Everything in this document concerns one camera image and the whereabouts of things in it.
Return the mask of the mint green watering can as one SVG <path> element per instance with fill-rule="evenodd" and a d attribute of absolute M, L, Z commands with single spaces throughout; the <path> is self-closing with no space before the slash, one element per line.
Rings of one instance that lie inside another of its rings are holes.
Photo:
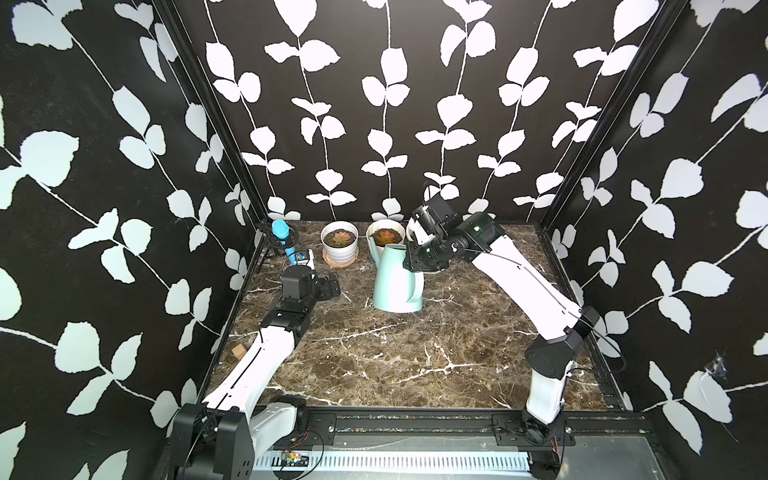
<path fill-rule="evenodd" d="M 387 244 L 378 251 L 372 237 L 369 247 L 377 274 L 373 292 L 373 306 L 390 313 L 415 313 L 423 308 L 424 274 L 404 267 L 407 247 L 404 244 Z"/>

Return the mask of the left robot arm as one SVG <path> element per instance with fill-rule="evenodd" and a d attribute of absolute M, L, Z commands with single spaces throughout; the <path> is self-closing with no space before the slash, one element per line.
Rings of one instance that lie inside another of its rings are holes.
<path fill-rule="evenodd" d="M 306 402 L 286 396 L 256 414 L 278 368 L 307 333 L 317 303 L 341 295 L 335 274 L 288 267 L 281 291 L 262 319 L 258 338 L 226 379 L 202 402 L 187 403 L 172 422 L 170 479 L 248 479 L 254 462 L 307 425 Z"/>

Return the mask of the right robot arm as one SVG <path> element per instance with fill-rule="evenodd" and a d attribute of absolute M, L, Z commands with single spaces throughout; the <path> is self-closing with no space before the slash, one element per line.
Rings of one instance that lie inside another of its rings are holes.
<path fill-rule="evenodd" d="M 564 405 L 567 375 L 594 322 L 523 256 L 506 230 L 485 213 L 467 219 L 423 206 L 406 227 L 404 265 L 439 272 L 454 258 L 472 264 L 493 280 L 533 323 L 537 336 L 525 351 L 531 386 L 526 421 L 551 425 Z"/>

